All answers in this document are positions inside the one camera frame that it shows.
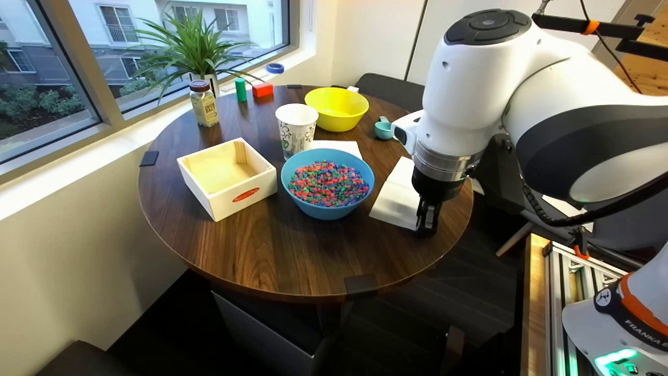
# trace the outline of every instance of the blue bowl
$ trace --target blue bowl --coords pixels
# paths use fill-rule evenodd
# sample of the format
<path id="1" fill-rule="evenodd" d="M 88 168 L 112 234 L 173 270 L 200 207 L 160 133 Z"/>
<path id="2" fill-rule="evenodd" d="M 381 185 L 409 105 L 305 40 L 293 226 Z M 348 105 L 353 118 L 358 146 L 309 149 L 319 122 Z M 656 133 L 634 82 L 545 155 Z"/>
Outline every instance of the blue bowl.
<path id="1" fill-rule="evenodd" d="M 293 177 L 295 177 L 295 171 L 298 168 L 305 168 L 305 164 L 314 164 L 318 160 L 329 160 L 329 162 L 337 162 L 337 164 L 345 164 L 345 168 L 353 168 L 358 171 L 358 176 L 370 183 L 365 197 L 361 197 L 360 201 L 354 202 L 346 202 L 346 205 L 339 205 L 339 207 L 327 207 L 327 205 L 316 205 L 316 202 L 308 202 L 298 197 L 295 197 L 295 193 L 288 188 Z M 373 193 L 373 183 L 375 183 L 375 177 L 373 177 L 373 171 L 372 168 L 361 160 L 360 156 L 351 155 L 351 153 L 345 153 L 345 151 L 337 151 L 337 149 L 309 149 L 309 151 L 300 151 L 296 155 L 293 155 L 281 171 L 279 171 L 279 181 L 284 185 L 284 190 L 291 195 L 291 199 L 295 201 L 295 205 L 309 218 L 316 218 L 316 219 L 321 219 L 321 221 L 334 221 L 334 219 L 340 219 L 345 216 L 348 216 L 351 210 L 354 210 L 365 199 L 370 199 L 370 195 Z"/>

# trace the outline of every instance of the colorful cereal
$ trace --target colorful cereal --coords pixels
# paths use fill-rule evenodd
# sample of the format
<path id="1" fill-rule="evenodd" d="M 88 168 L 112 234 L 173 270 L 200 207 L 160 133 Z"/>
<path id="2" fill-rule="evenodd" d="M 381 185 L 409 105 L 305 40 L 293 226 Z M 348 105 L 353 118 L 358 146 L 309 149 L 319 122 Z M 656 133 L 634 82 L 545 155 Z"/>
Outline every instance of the colorful cereal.
<path id="1" fill-rule="evenodd" d="M 346 207 L 370 193 L 358 170 L 329 160 L 298 168 L 288 188 L 295 197 L 321 207 Z"/>

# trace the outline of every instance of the bowl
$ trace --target bowl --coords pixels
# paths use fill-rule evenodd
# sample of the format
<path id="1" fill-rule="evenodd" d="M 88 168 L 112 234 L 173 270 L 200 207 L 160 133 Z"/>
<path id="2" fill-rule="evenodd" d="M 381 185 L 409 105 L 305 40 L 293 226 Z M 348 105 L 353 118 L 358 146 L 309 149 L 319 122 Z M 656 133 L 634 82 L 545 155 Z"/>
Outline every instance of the bowl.
<path id="1" fill-rule="evenodd" d="M 293 193 L 291 181 L 295 179 L 295 176 L 300 168 L 311 168 L 314 162 L 334 162 L 334 168 L 327 168 L 326 171 L 339 171 L 339 176 L 345 176 L 343 181 L 351 181 L 348 174 L 343 174 L 343 168 L 348 168 L 358 174 L 358 177 L 361 177 L 363 183 L 368 183 L 368 190 L 361 195 L 360 190 L 353 188 L 358 193 L 354 201 L 351 201 L 351 202 L 339 201 L 339 205 L 326 205 L 326 202 L 314 202 L 314 201 L 300 199 L 298 195 Z M 305 216 L 309 216 L 314 219 L 321 219 L 321 221 L 334 221 L 334 219 L 348 216 L 365 199 L 370 199 L 370 195 L 373 193 L 375 176 L 363 159 L 360 159 L 351 153 L 337 151 L 337 149 L 308 149 L 308 151 L 293 155 L 284 162 L 284 168 L 279 171 L 279 181 L 281 181 L 284 190 L 291 195 L 291 199 L 295 201 L 295 205 Z"/>
<path id="2" fill-rule="evenodd" d="M 370 101 L 345 87 L 316 87 L 305 102 L 318 109 L 318 125 L 327 131 L 348 131 L 370 111 Z"/>

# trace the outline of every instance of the round wooden table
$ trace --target round wooden table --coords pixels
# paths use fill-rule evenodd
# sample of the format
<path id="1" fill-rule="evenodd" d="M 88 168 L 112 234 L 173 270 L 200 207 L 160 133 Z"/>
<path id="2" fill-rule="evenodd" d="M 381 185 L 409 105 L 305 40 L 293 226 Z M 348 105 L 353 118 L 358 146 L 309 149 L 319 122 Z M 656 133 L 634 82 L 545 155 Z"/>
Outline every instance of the round wooden table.
<path id="1" fill-rule="evenodd" d="M 402 109 L 368 97 L 372 109 L 346 133 L 318 130 L 318 140 L 358 140 L 375 174 L 372 197 L 340 221 L 303 216 L 291 197 L 277 193 L 241 214 L 214 221 L 183 183 L 175 159 L 200 149 L 244 138 L 279 174 L 284 162 L 273 111 L 303 102 L 311 87 L 273 87 L 273 101 L 239 102 L 234 94 L 218 101 L 220 127 L 199 127 L 192 111 L 175 118 L 150 144 L 158 159 L 141 170 L 143 210 L 155 234 L 189 267 L 214 285 L 262 298 L 296 302 L 340 302 L 351 297 L 399 287 L 438 263 L 461 239 L 471 218 L 475 190 L 466 183 L 441 208 L 438 231 L 420 239 L 409 230 L 370 218 L 372 205 L 396 164 L 407 156 L 400 143 L 373 138 L 373 123 L 396 118 Z"/>

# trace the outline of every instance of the cable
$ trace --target cable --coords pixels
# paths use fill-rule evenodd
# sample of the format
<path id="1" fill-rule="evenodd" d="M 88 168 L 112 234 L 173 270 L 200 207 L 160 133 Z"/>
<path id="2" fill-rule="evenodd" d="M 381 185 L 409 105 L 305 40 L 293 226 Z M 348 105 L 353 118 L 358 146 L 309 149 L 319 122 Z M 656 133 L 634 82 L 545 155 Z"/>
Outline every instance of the cable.
<path id="1" fill-rule="evenodd" d="M 585 0 L 581 0 L 581 8 L 582 8 L 585 19 L 590 21 Z M 630 83 L 638 94 L 643 94 L 643 90 L 634 83 L 634 79 L 632 79 L 630 74 L 626 70 L 626 67 L 625 67 L 625 62 L 621 60 L 621 56 L 608 46 L 608 42 L 603 40 L 603 36 L 602 36 L 599 31 L 597 31 L 597 37 L 599 37 L 602 46 L 608 51 L 608 55 L 610 55 L 610 56 L 615 60 L 615 65 L 623 69 L 623 74 L 625 74 L 625 78 L 629 79 L 629 83 Z"/>

